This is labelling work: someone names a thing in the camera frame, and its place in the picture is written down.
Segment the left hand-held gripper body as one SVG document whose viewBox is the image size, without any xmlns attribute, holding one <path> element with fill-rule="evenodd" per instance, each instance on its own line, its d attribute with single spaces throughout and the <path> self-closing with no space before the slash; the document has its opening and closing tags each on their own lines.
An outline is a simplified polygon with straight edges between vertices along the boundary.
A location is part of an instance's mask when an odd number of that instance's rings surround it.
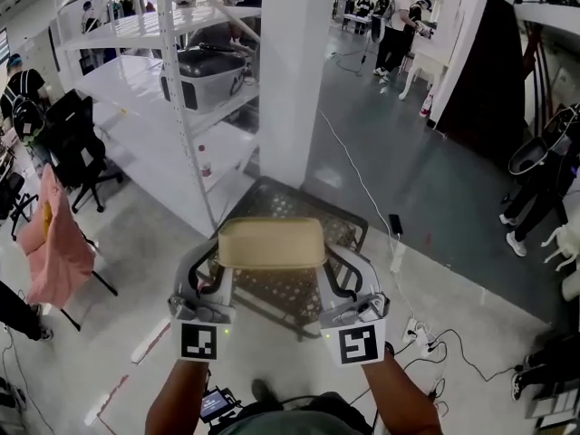
<svg viewBox="0 0 580 435">
<path fill-rule="evenodd" d="M 169 297 L 170 330 L 180 360 L 215 362 L 226 355 L 236 309 L 231 294 Z"/>
</svg>

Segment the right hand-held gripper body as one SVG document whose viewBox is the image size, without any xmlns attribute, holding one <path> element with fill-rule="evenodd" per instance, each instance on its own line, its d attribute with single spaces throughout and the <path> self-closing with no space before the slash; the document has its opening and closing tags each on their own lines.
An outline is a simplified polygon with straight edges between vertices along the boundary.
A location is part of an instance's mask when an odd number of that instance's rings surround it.
<svg viewBox="0 0 580 435">
<path fill-rule="evenodd" d="M 337 366 L 383 360 L 389 307 L 385 294 L 376 293 L 321 312 L 322 338 Z"/>
</svg>

